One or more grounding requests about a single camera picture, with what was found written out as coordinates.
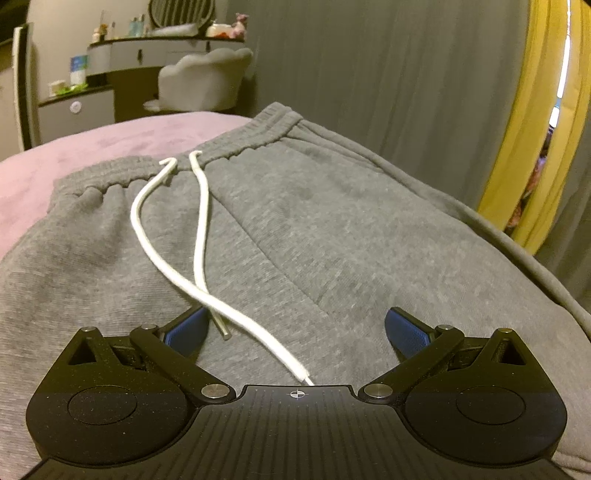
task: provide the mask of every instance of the white drawstring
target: white drawstring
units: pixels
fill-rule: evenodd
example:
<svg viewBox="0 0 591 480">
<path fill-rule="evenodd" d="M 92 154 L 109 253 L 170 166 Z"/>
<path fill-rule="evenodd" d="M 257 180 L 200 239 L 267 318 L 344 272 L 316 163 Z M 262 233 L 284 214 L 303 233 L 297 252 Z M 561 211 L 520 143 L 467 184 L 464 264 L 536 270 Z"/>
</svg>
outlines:
<svg viewBox="0 0 591 480">
<path fill-rule="evenodd" d="M 194 164 L 197 163 L 196 160 L 196 152 L 194 158 L 191 160 L 191 167 L 193 168 L 193 172 L 197 176 L 199 180 L 200 175 L 197 173 L 198 171 L 201 172 L 203 177 L 205 176 L 204 172 L 201 170 L 199 165 L 195 168 Z M 146 236 L 144 228 L 141 225 L 141 221 L 139 219 L 140 210 L 144 200 L 154 191 L 156 187 L 158 187 L 162 181 L 174 170 L 177 165 L 177 159 L 170 157 L 160 161 L 161 165 L 165 165 L 164 168 L 153 178 L 151 179 L 145 186 L 140 190 L 137 197 L 134 199 L 134 202 L 131 206 L 131 225 L 135 231 L 135 234 L 139 240 L 140 245 L 144 249 L 146 255 L 151 260 L 151 262 L 156 266 L 158 270 L 162 272 L 162 274 L 174 285 L 178 288 L 183 290 L 187 295 L 190 295 L 195 300 L 199 301 L 202 305 L 207 306 L 208 308 L 215 310 L 223 317 L 229 319 L 232 323 L 239 326 L 243 330 L 249 332 L 254 338 L 256 338 L 259 342 L 261 342 L 285 367 L 300 381 L 305 382 L 307 385 L 314 385 L 310 380 L 310 374 L 305 369 L 305 367 L 298 362 L 298 360 L 291 354 L 289 351 L 277 341 L 273 335 L 267 332 L 263 327 L 261 327 L 257 322 L 250 319 L 243 313 L 233 309 L 230 305 L 222 302 L 221 300 L 217 299 L 216 297 L 210 295 L 207 291 L 201 290 L 198 286 L 191 283 L 188 279 L 183 277 L 180 273 L 178 273 L 173 267 L 171 267 L 166 261 L 158 254 L 158 252 L 154 249 L 150 240 Z M 207 191 L 203 186 L 207 187 L 207 183 L 205 184 L 200 181 L 201 185 L 201 197 L 203 198 L 204 192 L 205 195 L 209 196 L 209 191 Z M 207 216 L 200 215 L 199 222 L 205 223 L 204 228 L 197 228 L 197 235 L 199 241 L 201 240 L 201 236 L 203 235 L 203 239 L 205 238 L 205 230 L 207 227 L 207 220 L 203 221 L 202 218 L 207 219 Z M 203 251 L 200 253 L 200 259 L 197 258 L 197 252 L 195 252 L 195 256 L 193 258 L 193 265 L 197 267 L 199 265 L 203 265 Z M 203 285 L 205 284 L 205 279 L 203 275 L 203 270 L 195 270 L 194 275 L 197 281 L 199 277 L 199 281 L 203 280 Z"/>
<path fill-rule="evenodd" d="M 209 293 L 205 283 L 205 270 L 203 268 L 203 257 L 205 253 L 205 237 L 207 236 L 207 217 L 209 216 L 209 185 L 207 177 L 199 166 L 197 155 L 201 155 L 200 150 L 192 151 L 189 154 L 191 169 L 199 181 L 200 199 L 199 199 L 199 218 L 197 220 L 197 238 L 195 239 L 195 252 L 193 255 L 193 276 L 195 285 L 205 293 Z M 227 329 L 222 317 L 215 310 L 212 310 L 213 323 L 222 334 L 224 340 L 229 340 L 232 334 Z"/>
</svg>

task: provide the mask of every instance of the gray curtain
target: gray curtain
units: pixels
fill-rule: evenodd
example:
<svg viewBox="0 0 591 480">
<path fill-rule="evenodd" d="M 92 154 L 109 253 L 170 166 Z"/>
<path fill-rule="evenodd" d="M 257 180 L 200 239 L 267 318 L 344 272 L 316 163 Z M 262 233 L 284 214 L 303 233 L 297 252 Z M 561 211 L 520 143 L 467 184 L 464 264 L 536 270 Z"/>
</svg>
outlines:
<svg viewBox="0 0 591 480">
<path fill-rule="evenodd" d="M 536 254 L 591 313 L 591 109 L 554 226 Z"/>
<path fill-rule="evenodd" d="M 230 0 L 255 52 L 239 113 L 289 105 L 476 207 L 515 97 L 528 0 Z"/>
</svg>

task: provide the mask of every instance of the white fluffy chair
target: white fluffy chair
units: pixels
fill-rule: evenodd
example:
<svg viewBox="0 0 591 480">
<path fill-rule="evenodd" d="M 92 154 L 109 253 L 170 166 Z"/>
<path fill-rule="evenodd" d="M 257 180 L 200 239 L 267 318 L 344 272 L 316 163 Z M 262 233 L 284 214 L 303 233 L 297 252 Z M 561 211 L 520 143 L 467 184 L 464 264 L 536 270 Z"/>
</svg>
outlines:
<svg viewBox="0 0 591 480">
<path fill-rule="evenodd" d="M 158 74 L 158 100 L 144 103 L 150 112 L 217 112 L 236 105 L 252 50 L 217 48 L 206 55 L 190 54 Z"/>
</svg>

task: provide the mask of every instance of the drawer handle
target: drawer handle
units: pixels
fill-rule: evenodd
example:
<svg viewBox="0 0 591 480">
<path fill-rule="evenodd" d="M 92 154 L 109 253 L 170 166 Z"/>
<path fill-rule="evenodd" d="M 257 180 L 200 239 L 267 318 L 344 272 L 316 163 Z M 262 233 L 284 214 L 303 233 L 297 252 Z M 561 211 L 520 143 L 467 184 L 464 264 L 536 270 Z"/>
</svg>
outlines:
<svg viewBox="0 0 591 480">
<path fill-rule="evenodd" d="M 80 110 L 82 110 L 82 104 L 78 100 L 72 102 L 72 104 L 70 105 L 70 112 L 72 112 L 75 115 L 77 113 L 80 113 Z"/>
</svg>

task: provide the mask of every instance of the yellow curtain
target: yellow curtain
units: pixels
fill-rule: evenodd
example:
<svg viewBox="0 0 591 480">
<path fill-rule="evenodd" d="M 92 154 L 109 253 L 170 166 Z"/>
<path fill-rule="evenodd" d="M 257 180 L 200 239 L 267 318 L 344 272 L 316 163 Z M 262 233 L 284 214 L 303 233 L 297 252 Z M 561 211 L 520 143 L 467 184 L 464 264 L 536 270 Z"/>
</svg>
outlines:
<svg viewBox="0 0 591 480">
<path fill-rule="evenodd" d="M 478 207 L 478 212 L 500 230 L 505 229 L 523 194 L 548 131 L 564 56 L 566 19 L 566 0 L 530 0 L 515 102 Z"/>
<path fill-rule="evenodd" d="M 513 239 L 531 254 L 538 251 L 552 227 L 587 116 L 591 93 L 591 8 L 583 0 L 571 0 L 570 43 L 560 116 L 546 165 L 513 232 Z"/>
</svg>

